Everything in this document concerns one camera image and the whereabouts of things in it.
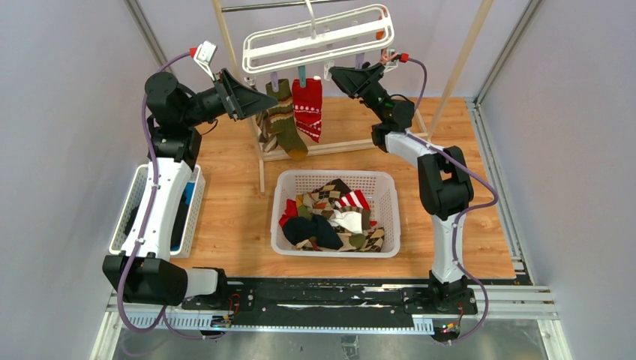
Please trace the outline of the red christmas sock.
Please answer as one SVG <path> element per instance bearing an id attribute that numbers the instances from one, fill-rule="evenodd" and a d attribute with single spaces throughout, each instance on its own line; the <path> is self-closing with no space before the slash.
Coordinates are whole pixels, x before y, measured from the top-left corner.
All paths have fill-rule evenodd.
<path id="1" fill-rule="evenodd" d="M 322 134 L 323 84 L 319 76 L 292 83 L 292 106 L 296 127 L 318 143 Z"/>

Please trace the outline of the olive green striped sock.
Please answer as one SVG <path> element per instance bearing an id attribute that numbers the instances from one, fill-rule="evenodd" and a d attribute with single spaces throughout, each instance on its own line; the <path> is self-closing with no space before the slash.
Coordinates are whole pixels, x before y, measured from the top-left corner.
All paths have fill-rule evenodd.
<path id="1" fill-rule="evenodd" d="M 265 85 L 266 94 L 277 99 L 277 104 L 268 110 L 270 132 L 276 136 L 278 145 L 295 161 L 304 160 L 308 147 L 299 136 L 293 112 L 293 96 L 288 79 L 277 81 L 275 91 L 272 81 Z"/>

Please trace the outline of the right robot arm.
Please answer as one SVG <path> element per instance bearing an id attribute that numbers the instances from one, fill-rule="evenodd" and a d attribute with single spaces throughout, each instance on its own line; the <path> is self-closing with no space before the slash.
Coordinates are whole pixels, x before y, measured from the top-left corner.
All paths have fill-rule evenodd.
<path id="1" fill-rule="evenodd" d="M 416 104 L 382 87 L 384 71 L 383 64 L 365 63 L 360 68 L 332 67 L 328 72 L 345 95 L 360 100 L 379 118 L 371 128 L 373 144 L 417 169 L 419 198 L 433 224 L 433 266 L 424 301 L 441 313 L 465 308 L 472 295 L 457 246 L 463 235 L 460 214 L 469 207 L 474 190 L 462 169 L 464 154 L 457 146 L 432 145 L 410 131 Z"/>

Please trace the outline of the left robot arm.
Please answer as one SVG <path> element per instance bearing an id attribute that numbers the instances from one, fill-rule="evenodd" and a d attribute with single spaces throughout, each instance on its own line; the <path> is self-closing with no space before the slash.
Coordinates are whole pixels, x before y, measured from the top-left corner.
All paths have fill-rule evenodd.
<path id="1" fill-rule="evenodd" d="M 170 262 L 173 229 L 183 215 L 179 207 L 202 142 L 196 127 L 222 115 L 246 119 L 277 100 L 241 84 L 227 69 L 214 74 L 212 82 L 212 88 L 199 93 L 165 71 L 145 82 L 143 108 L 151 111 L 143 117 L 150 140 L 148 180 L 126 242 L 102 265 L 120 302 L 175 306 L 198 298 L 215 310 L 229 303 L 224 270 L 186 270 Z"/>

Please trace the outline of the brown striped sock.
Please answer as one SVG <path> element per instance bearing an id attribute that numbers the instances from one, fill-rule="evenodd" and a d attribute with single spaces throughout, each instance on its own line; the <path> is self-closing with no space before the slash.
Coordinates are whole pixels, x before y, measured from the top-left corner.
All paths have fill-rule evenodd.
<path id="1" fill-rule="evenodd" d="M 256 115 L 256 126 L 258 142 L 261 149 L 265 153 L 269 153 L 278 147 L 278 139 L 275 133 L 272 133 L 272 122 L 269 117 L 269 112 L 263 111 Z"/>

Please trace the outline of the white plastic clip hanger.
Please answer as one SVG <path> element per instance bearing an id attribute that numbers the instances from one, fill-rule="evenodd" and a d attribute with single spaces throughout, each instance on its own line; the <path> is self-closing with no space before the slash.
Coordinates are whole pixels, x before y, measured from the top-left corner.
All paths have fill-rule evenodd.
<path id="1" fill-rule="evenodd" d="M 395 40 L 389 8 L 369 4 L 317 17 L 309 1 L 305 21 L 249 34 L 242 46 L 242 70 L 250 75 L 269 74 L 299 66 L 327 62 L 388 48 Z M 382 27 L 386 36 L 376 40 Z"/>

